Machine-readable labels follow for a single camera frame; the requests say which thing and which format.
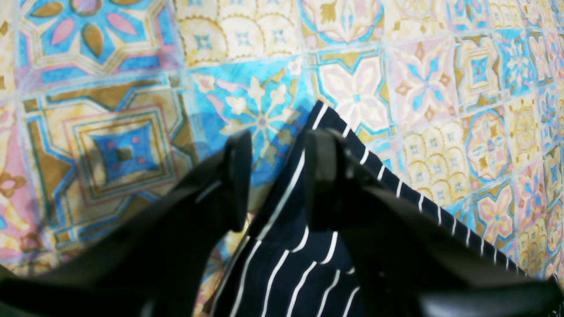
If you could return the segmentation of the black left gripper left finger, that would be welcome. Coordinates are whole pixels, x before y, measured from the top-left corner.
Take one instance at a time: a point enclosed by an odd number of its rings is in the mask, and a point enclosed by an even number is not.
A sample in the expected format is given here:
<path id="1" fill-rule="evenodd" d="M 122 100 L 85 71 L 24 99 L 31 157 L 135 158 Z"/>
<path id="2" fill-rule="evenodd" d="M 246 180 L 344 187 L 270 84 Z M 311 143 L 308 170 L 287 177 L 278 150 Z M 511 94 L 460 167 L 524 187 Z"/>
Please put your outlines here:
<path id="1" fill-rule="evenodd" d="M 244 229 L 252 164 L 248 131 L 192 169 L 81 255 L 32 278 L 1 281 L 3 317 L 190 317 L 206 263 Z"/>

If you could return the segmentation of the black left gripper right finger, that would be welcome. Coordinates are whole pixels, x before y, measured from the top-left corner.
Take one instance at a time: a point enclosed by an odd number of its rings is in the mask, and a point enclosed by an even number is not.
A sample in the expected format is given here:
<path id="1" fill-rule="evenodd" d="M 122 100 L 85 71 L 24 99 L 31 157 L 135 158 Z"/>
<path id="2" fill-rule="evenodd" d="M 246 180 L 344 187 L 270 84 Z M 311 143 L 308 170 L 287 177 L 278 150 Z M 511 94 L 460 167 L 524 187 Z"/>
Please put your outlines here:
<path id="1" fill-rule="evenodd" d="M 387 189 L 331 129 L 305 135 L 308 226 L 344 241 L 368 317 L 547 317 L 555 280 L 487 262 Z"/>

